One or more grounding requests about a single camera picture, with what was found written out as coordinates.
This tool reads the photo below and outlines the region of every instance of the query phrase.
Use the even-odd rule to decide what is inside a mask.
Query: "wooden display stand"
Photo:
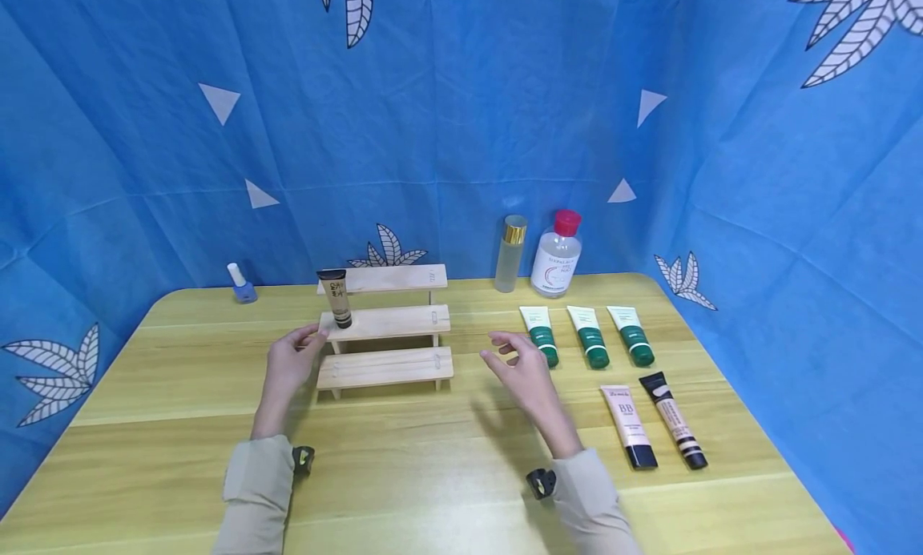
[[[333,313],[320,315],[320,328],[328,332],[334,355],[324,357],[317,373],[316,394],[330,391],[339,400],[341,389],[377,385],[421,383],[432,380],[436,390],[451,379],[452,352],[439,347],[439,334],[451,329],[449,307],[433,305],[433,289],[445,288],[444,264],[413,264],[346,269],[346,292],[429,292],[429,305],[417,307],[365,308],[353,311],[353,324],[340,329]],[[321,284],[317,294],[323,295]],[[431,336],[433,347],[347,353],[348,341]]]

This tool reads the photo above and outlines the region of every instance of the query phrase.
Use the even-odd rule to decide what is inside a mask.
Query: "frosted glass bottle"
[[[554,226],[542,233],[532,267],[532,286],[549,299],[564,295],[577,268],[583,244],[577,237],[581,216],[571,210],[554,215]]]
[[[494,288],[501,293],[514,292],[518,277],[518,265],[522,259],[522,244],[525,242],[525,217],[509,215],[504,219],[503,239],[497,256],[497,271],[494,273]]]

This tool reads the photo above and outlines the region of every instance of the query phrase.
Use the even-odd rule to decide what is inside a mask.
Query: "red bottle cap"
[[[570,209],[563,209],[554,214],[554,232],[561,237],[573,237],[577,234],[579,222],[583,219]]]

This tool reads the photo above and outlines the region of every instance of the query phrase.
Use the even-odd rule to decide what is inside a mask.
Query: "blue backdrop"
[[[922,34],[923,0],[0,0],[0,513],[166,292],[389,233],[487,277],[500,217],[531,256],[567,207],[858,553],[917,553]]]

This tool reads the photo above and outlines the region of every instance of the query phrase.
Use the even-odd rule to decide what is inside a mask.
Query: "beige sleeve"
[[[281,555],[294,459],[285,435],[241,442],[224,476],[224,522],[212,555]]]
[[[579,555],[642,555],[595,449],[554,460],[554,475],[554,507]]]

